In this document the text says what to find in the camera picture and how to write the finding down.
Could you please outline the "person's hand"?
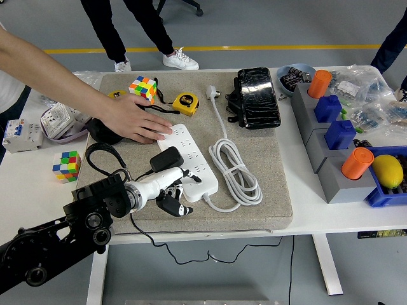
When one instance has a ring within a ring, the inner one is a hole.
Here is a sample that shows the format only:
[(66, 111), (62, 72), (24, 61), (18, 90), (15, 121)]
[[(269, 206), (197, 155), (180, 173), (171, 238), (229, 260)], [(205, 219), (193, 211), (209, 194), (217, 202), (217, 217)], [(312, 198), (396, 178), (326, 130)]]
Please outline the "person's hand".
[(140, 106), (150, 103), (137, 95), (127, 94), (108, 98), (107, 110), (100, 120), (114, 133), (142, 144), (163, 140), (172, 133), (172, 123), (142, 110)]

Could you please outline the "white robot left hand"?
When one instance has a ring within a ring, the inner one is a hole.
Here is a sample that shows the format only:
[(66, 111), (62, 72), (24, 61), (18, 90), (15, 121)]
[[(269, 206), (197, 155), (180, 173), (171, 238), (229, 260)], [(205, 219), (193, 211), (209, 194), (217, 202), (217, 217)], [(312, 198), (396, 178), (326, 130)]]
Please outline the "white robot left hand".
[(131, 202), (131, 212), (138, 212), (148, 200), (156, 200), (156, 204), (163, 211), (175, 217), (182, 217), (193, 212), (193, 209), (180, 204), (182, 182), (184, 177), (192, 178), (201, 183), (201, 178), (189, 170), (179, 167), (169, 168), (153, 174), (141, 182), (131, 180), (125, 184)]

